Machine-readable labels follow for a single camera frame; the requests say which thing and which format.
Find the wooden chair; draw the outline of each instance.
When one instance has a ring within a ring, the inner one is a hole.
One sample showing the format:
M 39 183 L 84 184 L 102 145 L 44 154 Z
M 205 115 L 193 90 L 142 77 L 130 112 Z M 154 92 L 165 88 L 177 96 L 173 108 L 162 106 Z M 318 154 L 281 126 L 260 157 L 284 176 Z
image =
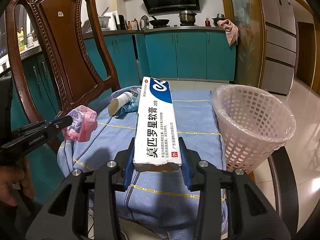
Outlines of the wooden chair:
M 42 121 L 32 100 L 20 59 L 15 8 L 27 10 L 36 31 L 58 98 L 60 112 L 67 114 L 79 105 L 88 105 L 103 91 L 120 89 L 116 68 L 103 40 L 95 0 L 85 0 L 92 34 L 105 65 L 107 79 L 102 80 L 86 51 L 81 31 L 82 0 L 11 0 L 6 8 L 7 47 L 14 83 L 29 122 Z

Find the white cup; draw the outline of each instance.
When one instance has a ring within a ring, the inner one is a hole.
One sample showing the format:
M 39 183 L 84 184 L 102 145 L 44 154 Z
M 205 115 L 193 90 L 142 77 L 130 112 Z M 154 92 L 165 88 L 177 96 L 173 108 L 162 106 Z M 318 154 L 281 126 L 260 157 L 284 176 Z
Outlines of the white cup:
M 117 98 L 111 100 L 110 105 L 108 107 L 109 115 L 115 115 L 116 112 L 125 104 L 130 102 L 133 98 L 133 95 L 130 92 L 124 92 L 119 95 Z

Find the gray refrigerator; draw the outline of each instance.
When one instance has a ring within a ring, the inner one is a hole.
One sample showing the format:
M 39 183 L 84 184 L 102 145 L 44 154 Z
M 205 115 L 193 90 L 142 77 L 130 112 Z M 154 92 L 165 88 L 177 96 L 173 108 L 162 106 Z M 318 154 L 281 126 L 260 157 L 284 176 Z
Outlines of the gray refrigerator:
M 287 95 L 296 60 L 296 25 L 290 0 L 262 0 L 267 30 L 262 89 Z

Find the blue logo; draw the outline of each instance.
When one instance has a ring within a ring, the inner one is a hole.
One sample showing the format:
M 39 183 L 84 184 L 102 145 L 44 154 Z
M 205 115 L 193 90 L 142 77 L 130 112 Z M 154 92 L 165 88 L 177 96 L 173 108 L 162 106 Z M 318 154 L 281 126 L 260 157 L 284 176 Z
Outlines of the blue logo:
M 159 100 L 172 104 L 168 82 L 150 78 L 150 92 Z

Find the white plastic basket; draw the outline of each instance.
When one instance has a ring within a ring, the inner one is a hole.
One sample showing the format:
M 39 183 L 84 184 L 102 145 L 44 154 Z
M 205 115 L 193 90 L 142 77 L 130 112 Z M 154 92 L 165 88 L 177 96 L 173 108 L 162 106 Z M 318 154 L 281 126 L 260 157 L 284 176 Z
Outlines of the white plastic basket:
M 213 95 L 220 133 L 225 143 L 227 170 L 250 173 L 296 130 L 290 109 L 256 87 L 225 85 Z
M 98 19 L 99 19 L 99 23 L 100 23 L 101 30 L 103 30 L 103 31 L 104 31 L 104 30 L 109 30 L 108 24 L 109 24 L 109 19 L 110 19 L 110 18 L 111 18 L 110 16 L 99 16 L 99 15 L 98 15 Z M 89 20 L 86 20 L 86 21 L 83 23 L 81 29 L 82 29 L 82 33 L 83 33 L 83 34 L 92 31 Z

